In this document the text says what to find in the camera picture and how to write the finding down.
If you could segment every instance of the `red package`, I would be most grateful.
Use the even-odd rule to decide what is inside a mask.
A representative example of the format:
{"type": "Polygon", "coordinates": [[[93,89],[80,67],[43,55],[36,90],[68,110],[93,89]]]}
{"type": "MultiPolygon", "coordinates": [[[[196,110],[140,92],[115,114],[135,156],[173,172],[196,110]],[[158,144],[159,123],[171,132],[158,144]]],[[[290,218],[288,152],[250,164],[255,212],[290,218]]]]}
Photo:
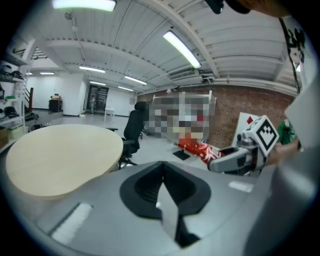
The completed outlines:
{"type": "Polygon", "coordinates": [[[211,160],[225,156],[225,154],[221,153],[217,147],[198,142],[196,138],[180,138],[178,147],[200,157],[206,164],[211,160]]]}

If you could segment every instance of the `beige tabletop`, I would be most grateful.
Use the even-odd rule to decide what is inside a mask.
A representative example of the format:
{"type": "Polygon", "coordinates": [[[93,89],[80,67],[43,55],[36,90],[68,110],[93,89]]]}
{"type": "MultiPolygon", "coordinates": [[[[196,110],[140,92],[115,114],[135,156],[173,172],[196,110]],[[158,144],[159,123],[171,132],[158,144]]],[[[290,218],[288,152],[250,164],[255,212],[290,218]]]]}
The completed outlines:
{"type": "Polygon", "coordinates": [[[6,170],[21,191],[59,198],[109,172],[123,151],[115,132],[84,124],[62,124],[32,131],[9,150],[6,170]]]}

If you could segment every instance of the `white ceiling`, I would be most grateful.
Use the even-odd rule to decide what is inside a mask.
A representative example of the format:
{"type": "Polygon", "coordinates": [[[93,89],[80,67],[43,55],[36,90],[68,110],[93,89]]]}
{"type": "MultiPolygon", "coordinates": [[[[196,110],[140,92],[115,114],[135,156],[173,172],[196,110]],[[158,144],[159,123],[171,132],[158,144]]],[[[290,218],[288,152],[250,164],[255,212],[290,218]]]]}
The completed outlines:
{"type": "Polygon", "coordinates": [[[81,72],[79,65],[104,69],[105,74],[84,73],[90,80],[136,92],[192,83],[169,78],[192,68],[163,38],[169,30],[198,58],[200,73],[295,86],[279,20],[255,11],[238,14],[228,5],[216,15],[203,0],[118,0],[115,10],[107,12],[53,9],[48,0],[30,15],[26,27],[25,33],[60,68],[68,72],[81,72]],[[73,13],[79,40],[65,12],[73,13]],[[125,75],[148,84],[127,80],[125,75]]]}

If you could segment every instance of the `concrete floor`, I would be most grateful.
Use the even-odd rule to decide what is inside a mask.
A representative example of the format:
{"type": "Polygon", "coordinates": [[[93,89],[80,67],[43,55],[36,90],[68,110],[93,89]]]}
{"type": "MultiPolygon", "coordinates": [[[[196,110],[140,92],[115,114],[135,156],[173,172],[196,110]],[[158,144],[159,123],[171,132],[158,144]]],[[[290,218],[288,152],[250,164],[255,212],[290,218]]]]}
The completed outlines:
{"type": "MultiPolygon", "coordinates": [[[[112,122],[110,116],[107,116],[104,122],[104,116],[100,114],[90,115],[86,114],[85,117],[71,117],[71,116],[58,116],[48,111],[36,110],[40,116],[41,123],[49,122],[51,126],[63,124],[85,124],[94,125],[103,128],[118,128],[116,133],[120,137],[124,137],[124,130],[128,122],[128,117],[115,116],[112,122]]],[[[187,160],[182,161],[172,153],[179,150],[179,148],[165,139],[155,138],[153,136],[143,135],[143,139],[139,140],[140,149],[137,153],[133,154],[131,160],[136,164],[145,164],[153,161],[174,161],[188,166],[196,167],[207,171],[207,166],[198,158],[193,155],[187,160]]],[[[37,223],[38,220],[59,201],[59,200],[43,200],[29,196],[16,187],[13,186],[9,180],[6,172],[5,160],[6,155],[10,149],[7,149],[0,154],[0,175],[1,185],[5,189],[8,198],[13,203],[13,206],[27,216],[30,220],[37,223]]]]}

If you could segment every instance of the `pixelated blurred area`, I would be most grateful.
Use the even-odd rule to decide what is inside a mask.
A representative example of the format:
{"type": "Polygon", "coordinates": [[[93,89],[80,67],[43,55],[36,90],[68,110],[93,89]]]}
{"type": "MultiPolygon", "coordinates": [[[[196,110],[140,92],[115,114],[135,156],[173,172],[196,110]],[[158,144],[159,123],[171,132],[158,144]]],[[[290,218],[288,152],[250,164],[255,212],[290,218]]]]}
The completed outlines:
{"type": "Polygon", "coordinates": [[[214,125],[216,98],[209,94],[174,92],[154,96],[145,130],[156,138],[178,143],[179,139],[206,142],[214,125]]]}

